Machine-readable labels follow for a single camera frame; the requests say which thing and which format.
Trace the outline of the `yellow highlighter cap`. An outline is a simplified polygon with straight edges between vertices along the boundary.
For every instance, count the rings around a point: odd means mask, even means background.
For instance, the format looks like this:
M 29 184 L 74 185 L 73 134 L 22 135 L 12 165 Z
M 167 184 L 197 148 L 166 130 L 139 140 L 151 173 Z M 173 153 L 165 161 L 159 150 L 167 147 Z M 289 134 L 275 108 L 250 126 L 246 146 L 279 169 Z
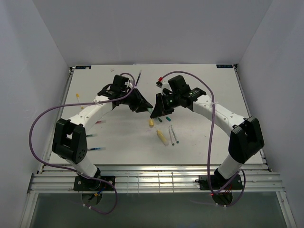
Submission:
M 149 120 L 149 126 L 150 126 L 150 127 L 154 127 L 154 121 L 153 121 L 153 119 L 150 119 L 150 120 Z

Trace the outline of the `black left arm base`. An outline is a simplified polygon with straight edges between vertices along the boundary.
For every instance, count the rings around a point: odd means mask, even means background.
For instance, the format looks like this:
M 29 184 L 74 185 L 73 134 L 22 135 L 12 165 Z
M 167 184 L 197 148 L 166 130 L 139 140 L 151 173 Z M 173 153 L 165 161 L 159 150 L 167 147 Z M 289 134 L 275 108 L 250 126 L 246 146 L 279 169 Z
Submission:
M 81 176 L 76 176 L 73 186 L 74 191 L 113 191 L 113 187 L 105 182 L 87 179 Z

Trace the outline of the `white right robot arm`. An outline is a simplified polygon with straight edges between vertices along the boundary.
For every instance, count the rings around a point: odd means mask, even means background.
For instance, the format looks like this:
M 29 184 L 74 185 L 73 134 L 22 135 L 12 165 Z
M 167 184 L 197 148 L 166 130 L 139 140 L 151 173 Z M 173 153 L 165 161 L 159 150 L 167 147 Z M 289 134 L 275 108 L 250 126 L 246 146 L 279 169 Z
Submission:
M 214 172 L 216 186 L 225 189 L 232 183 L 231 177 L 265 145 L 258 119 L 240 116 L 216 104 L 202 89 L 191 89 L 181 75 L 169 81 L 159 78 L 156 85 L 161 92 L 156 94 L 151 118 L 169 115 L 181 106 L 209 119 L 228 135 L 228 156 Z

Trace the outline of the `green capped white marker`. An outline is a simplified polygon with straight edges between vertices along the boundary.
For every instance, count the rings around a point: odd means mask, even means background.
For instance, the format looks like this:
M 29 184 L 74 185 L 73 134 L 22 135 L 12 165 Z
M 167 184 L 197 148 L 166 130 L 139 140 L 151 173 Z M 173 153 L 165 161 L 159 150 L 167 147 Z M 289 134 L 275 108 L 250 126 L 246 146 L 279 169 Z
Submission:
M 174 137 L 175 142 L 176 142 L 177 144 L 179 144 L 179 140 L 178 140 L 178 138 L 177 138 L 177 135 L 176 135 L 175 130 L 174 130 L 174 128 L 173 128 L 172 125 L 171 125 L 171 131 L 172 131 L 172 134 L 173 134 L 173 137 Z

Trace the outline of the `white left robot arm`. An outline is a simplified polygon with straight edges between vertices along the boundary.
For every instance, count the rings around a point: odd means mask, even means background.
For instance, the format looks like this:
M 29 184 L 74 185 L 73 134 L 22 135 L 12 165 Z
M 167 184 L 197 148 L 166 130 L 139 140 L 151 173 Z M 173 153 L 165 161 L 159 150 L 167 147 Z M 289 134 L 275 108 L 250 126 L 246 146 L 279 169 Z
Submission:
M 91 190 L 101 184 L 100 170 L 87 157 L 87 132 L 104 115 L 119 105 L 127 105 L 136 113 L 147 112 L 152 105 L 143 97 L 129 73 L 115 75 L 113 82 L 104 86 L 94 100 L 69 119 L 59 119 L 55 126 L 52 152 L 68 161 L 83 176 L 84 184 Z

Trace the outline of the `teal capped white marker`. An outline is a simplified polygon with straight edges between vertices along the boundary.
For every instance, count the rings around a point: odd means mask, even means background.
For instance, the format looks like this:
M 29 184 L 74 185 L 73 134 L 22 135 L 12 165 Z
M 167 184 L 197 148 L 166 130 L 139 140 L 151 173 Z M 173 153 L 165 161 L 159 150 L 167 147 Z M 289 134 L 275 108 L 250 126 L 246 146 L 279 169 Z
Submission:
M 173 140 L 173 136 L 172 136 L 171 128 L 170 127 L 168 127 L 168 132 L 169 132 L 169 137 L 170 137 L 171 145 L 174 146 L 174 140 Z

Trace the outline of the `yellow capped white marker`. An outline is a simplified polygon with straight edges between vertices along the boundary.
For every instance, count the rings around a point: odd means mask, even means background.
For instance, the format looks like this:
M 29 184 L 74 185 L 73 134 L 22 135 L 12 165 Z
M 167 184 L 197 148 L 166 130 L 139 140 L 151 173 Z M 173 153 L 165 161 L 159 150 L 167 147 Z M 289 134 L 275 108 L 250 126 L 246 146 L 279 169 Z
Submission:
M 76 98 L 77 98 L 78 103 L 81 104 L 80 96 L 79 96 L 78 93 L 76 93 Z

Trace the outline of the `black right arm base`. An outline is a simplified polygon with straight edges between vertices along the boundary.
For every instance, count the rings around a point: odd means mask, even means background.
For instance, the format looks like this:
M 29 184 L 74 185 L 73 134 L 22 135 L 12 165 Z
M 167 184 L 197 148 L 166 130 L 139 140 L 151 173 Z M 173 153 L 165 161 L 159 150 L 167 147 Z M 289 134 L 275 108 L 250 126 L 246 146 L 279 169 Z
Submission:
M 213 190 L 219 190 L 224 184 L 226 184 L 227 180 L 220 180 L 215 175 L 210 176 L 211 186 Z M 195 180 L 195 183 L 199 184 L 200 190 L 209 190 L 209 182 L 207 175 L 200 175 L 198 179 Z M 226 187 L 224 190 L 242 190 L 243 183 L 240 175 L 237 175 Z

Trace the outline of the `dark purple pen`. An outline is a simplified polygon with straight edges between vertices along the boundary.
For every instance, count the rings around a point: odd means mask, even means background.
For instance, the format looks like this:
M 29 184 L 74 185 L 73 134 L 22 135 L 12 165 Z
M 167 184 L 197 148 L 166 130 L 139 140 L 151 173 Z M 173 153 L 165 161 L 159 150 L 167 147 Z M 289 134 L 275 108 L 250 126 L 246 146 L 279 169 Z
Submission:
M 138 85 L 138 82 L 139 82 L 139 80 L 140 80 L 141 74 L 142 74 L 142 70 L 139 71 L 138 77 L 137 77 L 137 79 L 136 79 L 135 86 Z

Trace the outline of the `yellow highlighter pen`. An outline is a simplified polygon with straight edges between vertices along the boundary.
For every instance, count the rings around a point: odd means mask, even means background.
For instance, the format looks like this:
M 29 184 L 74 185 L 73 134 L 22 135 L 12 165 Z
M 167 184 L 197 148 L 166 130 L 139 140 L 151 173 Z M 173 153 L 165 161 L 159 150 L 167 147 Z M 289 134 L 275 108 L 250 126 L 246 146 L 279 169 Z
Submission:
M 157 133 L 157 136 L 159 137 L 159 139 L 162 141 L 162 143 L 165 146 L 168 146 L 169 142 L 168 142 L 167 138 L 163 135 L 162 131 L 156 130 L 156 133 Z

